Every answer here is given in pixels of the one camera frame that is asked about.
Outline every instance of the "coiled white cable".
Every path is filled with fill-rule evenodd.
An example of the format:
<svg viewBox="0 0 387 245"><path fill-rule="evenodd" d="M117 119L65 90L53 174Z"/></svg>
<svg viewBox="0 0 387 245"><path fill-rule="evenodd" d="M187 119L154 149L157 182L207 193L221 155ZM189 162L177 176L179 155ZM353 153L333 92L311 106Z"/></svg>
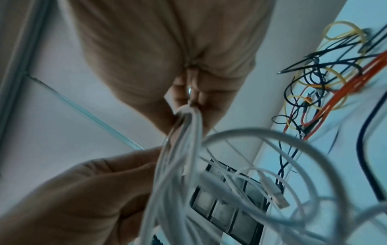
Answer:
<svg viewBox="0 0 387 245"><path fill-rule="evenodd" d="M154 189L146 207L141 225L140 245L150 244L152 229L156 221L161 225L161 228L171 245L194 245L202 243L200 238L196 237L197 233L193 230L194 227L186 216L187 209L189 208L189 195L196 186L200 186L212 194L213 197L226 201L231 206L250 214L252 218L261 224L271 227L279 234L279 236L281 236L282 240L289 245L310 244L310 239L308 239L308 237L320 241L323 240L327 244L344 244L352 231L365 221L369 220L369 218L385 211L387 208L386 204L378 205L360 213L355 219L351 219L349 214L350 202L338 173L323 154L302 140L272 130L246 128L216 133L208 136L202 142L202 120L199 110L195 107L185 106L178 110L178 114L181 118L168 135L158 159L154 178ZM172 136L176 139L174 145L171 145ZM304 179L311 198L309 203L312 208L307 214L301 213L300 218L291 216L289 219L286 219L283 216L281 219L269 217L252 205L251 201L244 196L240 188L235 185L232 178L226 178L228 181L225 184L220 180L213 178L213 176L207 172L198 172L200 149L207 149L217 142L235 137L261 138L279 152L292 167L297 170ZM318 234L302 229L305 227L305 224L314 219L318 212L320 200L316 188L304 169L288 154L270 142L268 140L269 138L285 142L309 155L328 177L334 193L334 203L337 206L335 226L332 228L331 236L329 238L324 238ZM184 167L186 175L182 178L181 175ZM267 172L266 170L259 168L254 169L261 172ZM242 175L237 176L234 173L226 173L224 171L223 174L225 176L232 174L233 178L243 177ZM261 189L260 191L268 201L271 201L264 190ZM302 204L293 190L291 191L291 194L294 196L298 208L303 212ZM218 235L212 234L210 229L204 229L210 233L211 237L219 240Z"/></svg>

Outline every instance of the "white cable bundle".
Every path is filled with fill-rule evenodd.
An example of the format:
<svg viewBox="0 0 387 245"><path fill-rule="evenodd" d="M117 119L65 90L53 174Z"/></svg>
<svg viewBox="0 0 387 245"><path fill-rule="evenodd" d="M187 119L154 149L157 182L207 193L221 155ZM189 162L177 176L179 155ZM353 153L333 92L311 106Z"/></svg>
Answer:
<svg viewBox="0 0 387 245"><path fill-rule="evenodd" d="M200 111L195 107L184 106L179 109L178 115L180 116L180 120L167 136L158 159L154 177L154 189L145 210L141 225L140 245L151 244L152 230L156 225L156 222L161 225L161 228L171 245L202 244L195 228L186 216L187 209L189 208L190 194L196 186L200 186L205 191L211 193L216 199L223 200L231 206L250 214L257 222L276 231L282 241L289 245L309 245L315 244L317 241L317 244L321 244L322 242L326 244L345 244L345 241L350 234L361 224L374 218L376 215L387 211L387 203L382 203L360 212L354 218L350 217L350 209L352 206L349 202L343 183L333 165L318 150L300 139L272 130L246 128L216 133L208 136L202 142L202 117ZM173 146L170 144L172 135L176 137ZM280 179L295 198L300 216L292 215L290 218L285 218L282 215L282 218L274 218L266 215L266 213L254 206L232 180L235 178L245 178L239 174L241 170L233 174L219 168L224 174L228 185L217 178L213 178L213 176L207 172L200 173L197 170L201 149L207 149L210 145L226 139L247 136L258 137L274 148L297 170L299 175L305 181L310 201L307 204L302 204L290 186L288 186L283 179ZM318 213L321 199L318 197L316 188L304 169L288 154L270 142L268 140L269 138L285 142L309 155L328 177L335 195L332 200L334 200L334 204L337 206L335 225L332 227L330 237L322 237L306 230L305 225L311 222ZM213 163L204 158L202 159L209 164L218 167L217 160ZM182 178L184 168L186 175ZM276 174L264 169L255 167L248 167L247 169L257 170L261 177L261 182L265 181L265 176L263 174L265 172L279 178ZM276 210L279 211L278 207L275 206L275 203L268 196L271 191L266 189L264 184L262 186L265 188L265 191L263 191L259 185L255 183L253 183L253 185L267 198ZM311 206L311 208L308 209L308 213L304 212L303 205ZM210 228L203 228L212 238L221 243L221 238L212 232Z"/></svg>

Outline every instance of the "hand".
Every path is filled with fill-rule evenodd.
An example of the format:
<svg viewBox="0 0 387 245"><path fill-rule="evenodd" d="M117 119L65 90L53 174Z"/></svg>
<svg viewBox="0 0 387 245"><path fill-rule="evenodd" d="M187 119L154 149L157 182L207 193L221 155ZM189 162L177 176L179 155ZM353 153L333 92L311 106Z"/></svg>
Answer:
<svg viewBox="0 0 387 245"><path fill-rule="evenodd" d="M168 133L164 99L191 99L204 134L255 66L274 0L62 0L90 67L116 97Z"/></svg>
<svg viewBox="0 0 387 245"><path fill-rule="evenodd" d="M128 244L137 237L159 148L79 164L0 219L0 244Z"/></svg>

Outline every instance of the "cable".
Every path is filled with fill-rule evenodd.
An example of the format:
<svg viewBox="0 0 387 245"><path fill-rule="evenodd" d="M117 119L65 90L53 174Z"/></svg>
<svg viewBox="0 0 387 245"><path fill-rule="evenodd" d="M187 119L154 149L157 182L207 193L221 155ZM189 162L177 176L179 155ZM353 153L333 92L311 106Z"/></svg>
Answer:
<svg viewBox="0 0 387 245"><path fill-rule="evenodd" d="M364 122L362 128L360 129L358 139L356 142L356 153L358 155L359 164L364 172L364 175L366 176L368 182L370 183L370 186L372 188L372 191L374 192L376 198L379 202L386 201L386 194L383 188L381 187L379 181L373 174L372 170L370 169L370 166L368 162L366 161L365 152L364 152L364 136L367 131L368 126L372 122L373 118L376 116L380 108L383 106L387 99L387 91L383 94L383 96L380 98L374 109L371 111L370 115L367 117L366 121Z"/></svg>

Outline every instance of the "cable connector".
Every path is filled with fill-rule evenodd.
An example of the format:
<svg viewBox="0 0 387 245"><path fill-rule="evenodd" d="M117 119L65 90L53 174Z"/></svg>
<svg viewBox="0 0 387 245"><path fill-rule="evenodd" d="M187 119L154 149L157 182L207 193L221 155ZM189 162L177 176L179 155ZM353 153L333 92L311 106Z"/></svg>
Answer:
<svg viewBox="0 0 387 245"><path fill-rule="evenodd" d="M283 209L283 208L289 207L290 204L285 199L280 188L274 183L274 181L271 178L264 175L262 172L258 172L258 175L260 177L259 181L263 186L264 190L273 199L273 201L278 206L278 208Z"/></svg>

